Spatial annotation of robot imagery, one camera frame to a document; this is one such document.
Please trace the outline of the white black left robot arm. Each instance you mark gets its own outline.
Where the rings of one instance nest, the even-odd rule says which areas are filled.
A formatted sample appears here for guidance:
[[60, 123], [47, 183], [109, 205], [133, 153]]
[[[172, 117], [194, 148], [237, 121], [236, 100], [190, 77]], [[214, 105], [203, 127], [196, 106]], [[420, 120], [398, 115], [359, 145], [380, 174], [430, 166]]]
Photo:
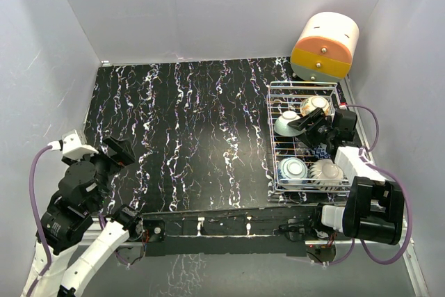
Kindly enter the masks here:
[[[75, 262], [70, 261], [93, 224], [93, 216], [103, 207], [110, 192], [110, 179], [135, 161], [130, 141], [107, 136], [102, 143], [107, 146], [106, 151], [87, 144], [83, 132], [74, 130], [48, 143], [33, 158], [29, 197], [37, 232], [23, 296], [81, 296], [123, 243], [142, 236], [140, 212], [124, 204], [104, 224], [86, 251]], [[67, 170], [46, 212], [40, 215], [35, 198], [35, 172], [39, 158], [49, 151], [62, 153]]]

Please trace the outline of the floral cream bowl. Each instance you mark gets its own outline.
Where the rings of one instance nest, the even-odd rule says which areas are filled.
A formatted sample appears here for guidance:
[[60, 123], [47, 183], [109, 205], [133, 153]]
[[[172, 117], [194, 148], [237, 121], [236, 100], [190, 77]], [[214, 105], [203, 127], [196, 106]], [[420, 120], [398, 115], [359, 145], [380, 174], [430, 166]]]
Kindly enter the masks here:
[[306, 116], [312, 111], [315, 111], [317, 108], [322, 109], [325, 115], [330, 114], [329, 101], [326, 98], [318, 95], [314, 95], [303, 100], [300, 104], [300, 113], [302, 116]]

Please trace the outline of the red patterned bowl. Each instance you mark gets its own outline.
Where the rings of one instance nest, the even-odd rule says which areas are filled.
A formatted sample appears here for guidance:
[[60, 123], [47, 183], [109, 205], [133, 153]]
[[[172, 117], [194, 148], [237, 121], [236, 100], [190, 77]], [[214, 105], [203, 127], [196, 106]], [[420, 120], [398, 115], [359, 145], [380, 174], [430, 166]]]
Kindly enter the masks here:
[[310, 148], [309, 153], [318, 160], [331, 159], [331, 156], [327, 152], [326, 147], [326, 144], [319, 144], [316, 147]]

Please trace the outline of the celadon green bowl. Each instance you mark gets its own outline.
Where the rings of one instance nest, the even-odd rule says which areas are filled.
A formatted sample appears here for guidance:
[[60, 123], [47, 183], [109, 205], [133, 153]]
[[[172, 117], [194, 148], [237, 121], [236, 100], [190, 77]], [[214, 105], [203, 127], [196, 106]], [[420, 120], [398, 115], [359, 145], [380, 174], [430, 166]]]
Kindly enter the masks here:
[[295, 111], [285, 111], [276, 119], [274, 124], [274, 132], [284, 137], [294, 137], [301, 135], [302, 131], [298, 131], [289, 126], [289, 123], [294, 120], [299, 120], [300, 116]]

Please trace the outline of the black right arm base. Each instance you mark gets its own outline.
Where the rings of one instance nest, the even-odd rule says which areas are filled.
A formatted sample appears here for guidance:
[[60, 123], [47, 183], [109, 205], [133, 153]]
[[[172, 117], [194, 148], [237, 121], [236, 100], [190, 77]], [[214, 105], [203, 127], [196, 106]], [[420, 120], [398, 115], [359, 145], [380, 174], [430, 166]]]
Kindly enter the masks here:
[[332, 227], [326, 227], [311, 218], [290, 218], [285, 223], [280, 223], [274, 230], [275, 236], [283, 235], [290, 241], [323, 241], [326, 245], [335, 241], [348, 241], [349, 238], [335, 231]]

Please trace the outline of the blue white patterned bowl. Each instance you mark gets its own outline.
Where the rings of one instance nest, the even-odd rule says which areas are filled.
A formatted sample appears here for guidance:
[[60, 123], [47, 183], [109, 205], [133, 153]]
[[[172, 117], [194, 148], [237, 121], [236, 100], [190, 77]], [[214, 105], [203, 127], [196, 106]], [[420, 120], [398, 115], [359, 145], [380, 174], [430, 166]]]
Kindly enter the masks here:
[[308, 171], [303, 160], [287, 157], [278, 163], [277, 178], [281, 184], [303, 185], [308, 182]]

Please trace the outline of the white bowl black striped outside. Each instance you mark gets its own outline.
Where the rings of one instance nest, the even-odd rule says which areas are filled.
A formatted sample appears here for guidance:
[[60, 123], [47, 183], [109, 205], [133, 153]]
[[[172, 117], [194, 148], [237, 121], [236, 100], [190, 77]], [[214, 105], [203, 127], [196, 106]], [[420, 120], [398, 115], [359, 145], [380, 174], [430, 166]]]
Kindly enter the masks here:
[[341, 186], [344, 173], [331, 159], [319, 159], [309, 168], [309, 178], [319, 186]]

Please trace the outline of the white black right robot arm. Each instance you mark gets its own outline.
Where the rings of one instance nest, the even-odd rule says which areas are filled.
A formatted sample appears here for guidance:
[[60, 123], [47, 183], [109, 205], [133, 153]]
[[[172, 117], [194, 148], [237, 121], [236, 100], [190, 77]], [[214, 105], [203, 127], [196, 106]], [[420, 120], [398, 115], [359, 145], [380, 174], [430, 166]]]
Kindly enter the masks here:
[[357, 114], [352, 111], [336, 109], [328, 117], [321, 108], [288, 123], [306, 146], [324, 144], [350, 183], [346, 204], [320, 205], [309, 228], [318, 239], [338, 231], [354, 239], [396, 245], [403, 228], [403, 192], [397, 182], [372, 168], [364, 150], [354, 144], [356, 124]]

